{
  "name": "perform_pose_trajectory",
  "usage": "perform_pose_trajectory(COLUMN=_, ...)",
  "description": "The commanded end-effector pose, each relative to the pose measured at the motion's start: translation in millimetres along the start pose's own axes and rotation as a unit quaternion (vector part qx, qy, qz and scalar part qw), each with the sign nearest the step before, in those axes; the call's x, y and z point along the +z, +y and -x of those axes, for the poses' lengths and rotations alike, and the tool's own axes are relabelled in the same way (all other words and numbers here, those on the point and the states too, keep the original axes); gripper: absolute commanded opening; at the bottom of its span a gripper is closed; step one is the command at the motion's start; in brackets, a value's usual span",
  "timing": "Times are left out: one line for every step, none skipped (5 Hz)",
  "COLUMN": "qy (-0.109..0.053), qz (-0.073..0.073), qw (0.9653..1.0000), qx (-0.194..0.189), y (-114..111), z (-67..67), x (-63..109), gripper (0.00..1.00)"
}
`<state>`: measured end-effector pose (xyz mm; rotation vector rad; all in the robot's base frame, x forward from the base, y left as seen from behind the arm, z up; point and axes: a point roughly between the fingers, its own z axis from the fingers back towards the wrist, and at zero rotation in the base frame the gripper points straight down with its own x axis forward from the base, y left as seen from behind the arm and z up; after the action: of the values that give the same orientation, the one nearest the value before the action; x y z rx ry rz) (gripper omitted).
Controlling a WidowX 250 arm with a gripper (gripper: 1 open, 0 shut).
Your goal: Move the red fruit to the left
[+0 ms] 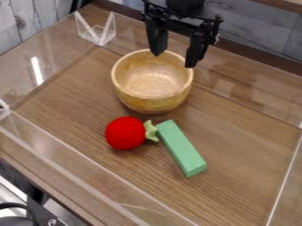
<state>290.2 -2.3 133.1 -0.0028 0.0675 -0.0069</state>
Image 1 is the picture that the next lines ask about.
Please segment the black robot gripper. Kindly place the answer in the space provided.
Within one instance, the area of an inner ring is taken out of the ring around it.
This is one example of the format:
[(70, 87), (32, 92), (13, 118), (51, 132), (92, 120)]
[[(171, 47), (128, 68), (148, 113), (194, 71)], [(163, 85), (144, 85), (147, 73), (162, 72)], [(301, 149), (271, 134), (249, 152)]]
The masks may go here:
[(142, 0), (150, 51), (158, 57), (167, 49), (167, 30), (191, 35), (186, 68), (205, 58), (209, 43), (217, 44), (222, 16), (205, 7), (206, 0)]

